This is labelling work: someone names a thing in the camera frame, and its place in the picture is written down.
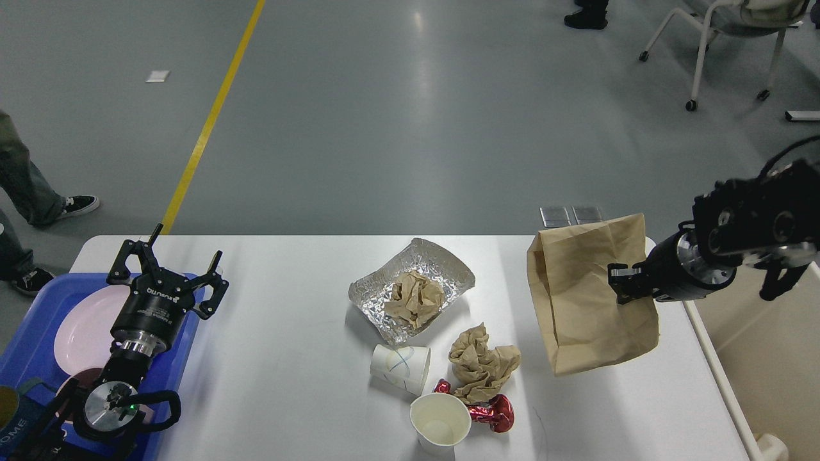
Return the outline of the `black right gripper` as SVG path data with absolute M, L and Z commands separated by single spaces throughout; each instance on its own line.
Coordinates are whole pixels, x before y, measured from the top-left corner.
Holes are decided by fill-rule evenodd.
M 652 296 L 658 302 L 701 300 L 735 280 L 736 268 L 708 262 L 700 254 L 693 230 L 680 230 L 658 244 L 644 269 L 621 263 L 607 265 L 607 283 L 625 305 Z

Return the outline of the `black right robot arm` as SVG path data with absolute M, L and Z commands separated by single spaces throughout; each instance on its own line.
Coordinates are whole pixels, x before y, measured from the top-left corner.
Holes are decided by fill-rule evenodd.
M 792 143 L 749 180 L 718 181 L 694 199 L 691 219 L 645 260 L 609 264 L 607 282 L 618 303 L 702 300 L 726 289 L 744 264 L 765 271 L 762 300 L 794 288 L 818 254 L 818 160 L 776 164 L 817 142 L 812 135 Z

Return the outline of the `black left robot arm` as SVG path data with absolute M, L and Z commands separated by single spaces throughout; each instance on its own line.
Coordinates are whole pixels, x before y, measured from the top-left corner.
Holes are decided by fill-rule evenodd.
M 229 281 L 218 271 L 222 251 L 201 275 L 161 266 L 153 246 L 162 227 L 145 241 L 125 240 L 106 275 L 107 286 L 126 287 L 127 295 L 115 310 L 105 365 L 90 385 L 70 376 L 47 405 L 33 409 L 33 422 L 12 423 L 22 439 L 7 459 L 126 460 L 141 435 L 179 421 L 181 368 L 170 367 L 162 389 L 145 382 L 156 359 L 173 351 L 190 313 L 213 317 Z

